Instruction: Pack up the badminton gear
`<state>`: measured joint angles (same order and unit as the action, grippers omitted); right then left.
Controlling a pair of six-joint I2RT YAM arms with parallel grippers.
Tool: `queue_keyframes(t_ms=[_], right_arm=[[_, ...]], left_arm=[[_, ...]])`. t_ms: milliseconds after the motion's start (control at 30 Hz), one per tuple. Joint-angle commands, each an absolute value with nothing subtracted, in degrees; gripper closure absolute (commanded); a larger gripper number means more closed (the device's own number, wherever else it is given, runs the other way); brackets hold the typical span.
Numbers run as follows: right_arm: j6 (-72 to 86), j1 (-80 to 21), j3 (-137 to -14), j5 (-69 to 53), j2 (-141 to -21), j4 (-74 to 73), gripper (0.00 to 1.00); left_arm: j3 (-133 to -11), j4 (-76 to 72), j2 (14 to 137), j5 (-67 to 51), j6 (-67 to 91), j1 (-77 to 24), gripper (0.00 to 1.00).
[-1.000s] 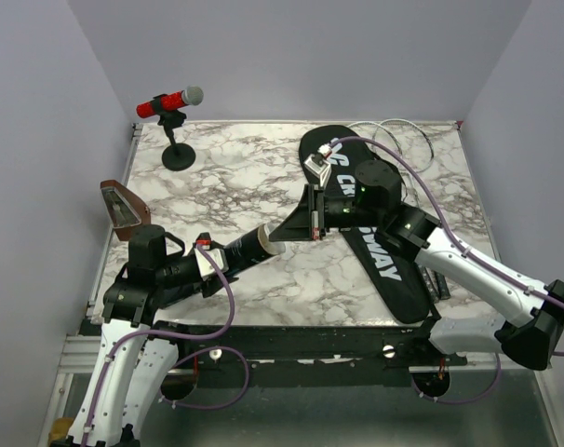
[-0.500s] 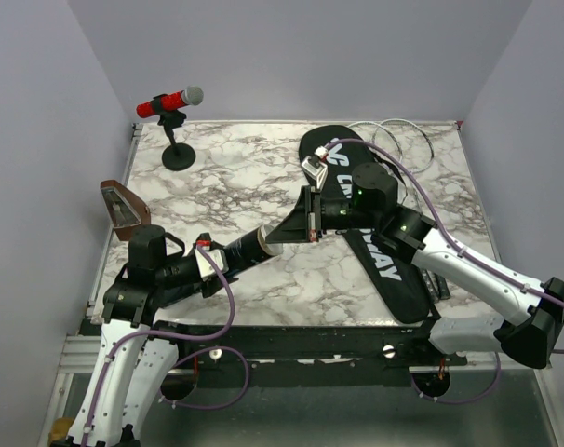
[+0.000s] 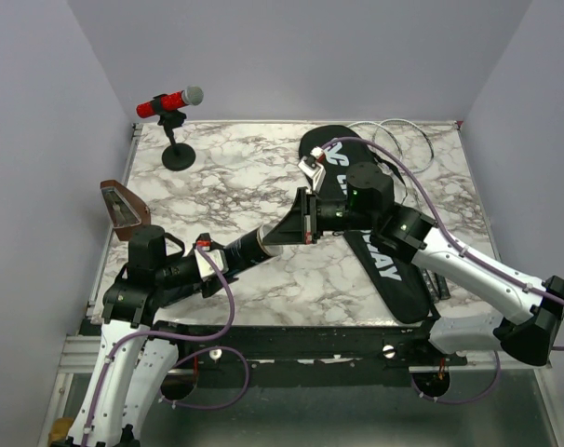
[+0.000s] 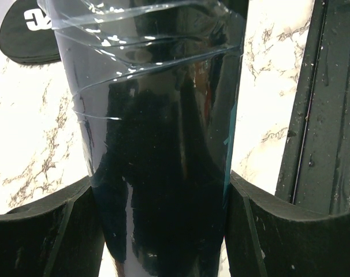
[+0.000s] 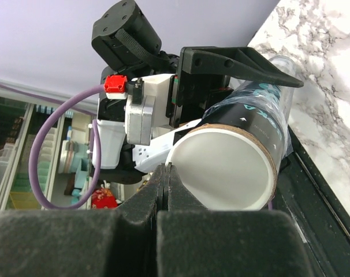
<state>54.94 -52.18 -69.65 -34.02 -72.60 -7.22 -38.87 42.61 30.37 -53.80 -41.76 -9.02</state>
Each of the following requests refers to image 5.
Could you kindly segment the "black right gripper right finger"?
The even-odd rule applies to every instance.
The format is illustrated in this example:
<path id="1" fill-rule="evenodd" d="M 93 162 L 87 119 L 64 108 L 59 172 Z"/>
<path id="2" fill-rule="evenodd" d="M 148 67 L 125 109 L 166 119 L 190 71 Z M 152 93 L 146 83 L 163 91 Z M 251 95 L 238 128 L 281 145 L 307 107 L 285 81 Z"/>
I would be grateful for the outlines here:
<path id="1" fill-rule="evenodd" d="M 286 213 L 206 209 L 172 165 L 161 183 L 167 209 L 157 214 L 159 276 L 313 276 Z"/>

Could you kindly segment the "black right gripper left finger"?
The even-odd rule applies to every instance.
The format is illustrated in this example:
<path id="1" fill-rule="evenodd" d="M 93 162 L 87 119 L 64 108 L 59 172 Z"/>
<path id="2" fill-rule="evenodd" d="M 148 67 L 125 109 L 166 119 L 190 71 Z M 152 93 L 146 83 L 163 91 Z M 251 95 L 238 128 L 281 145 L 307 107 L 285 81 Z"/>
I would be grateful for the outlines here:
<path id="1" fill-rule="evenodd" d="M 165 167 L 114 209 L 0 213 L 0 276 L 156 276 Z"/>

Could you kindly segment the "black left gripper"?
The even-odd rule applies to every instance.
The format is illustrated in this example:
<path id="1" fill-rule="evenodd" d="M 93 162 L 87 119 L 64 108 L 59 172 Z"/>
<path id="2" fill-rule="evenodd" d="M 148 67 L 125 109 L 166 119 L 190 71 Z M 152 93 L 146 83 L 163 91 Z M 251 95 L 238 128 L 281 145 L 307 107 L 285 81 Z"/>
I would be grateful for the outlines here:
<path id="1" fill-rule="evenodd" d="M 230 77 L 301 88 L 303 82 L 273 65 L 252 47 L 184 47 L 181 70 L 171 75 L 166 117 L 173 128 L 200 118 L 232 89 Z"/>

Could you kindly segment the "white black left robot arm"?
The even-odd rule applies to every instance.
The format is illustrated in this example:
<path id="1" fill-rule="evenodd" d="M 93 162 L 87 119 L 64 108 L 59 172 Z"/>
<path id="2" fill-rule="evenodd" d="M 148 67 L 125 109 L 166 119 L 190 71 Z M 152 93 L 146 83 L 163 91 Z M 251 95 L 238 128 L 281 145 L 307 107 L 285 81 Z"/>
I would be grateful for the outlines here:
<path id="1" fill-rule="evenodd" d="M 98 118 L 104 123 L 125 119 L 126 100 L 108 94 L 126 92 L 135 104 L 143 104 L 150 77 L 169 79 L 155 104 L 158 126 L 175 128 L 224 100 L 232 91 L 231 78 L 303 86 L 293 73 L 284 73 L 252 47 L 184 47 L 179 55 L 162 51 L 159 36 L 135 1 L 119 1 L 97 20 L 91 44 L 107 65 L 100 81 L 106 90 L 98 104 Z"/>

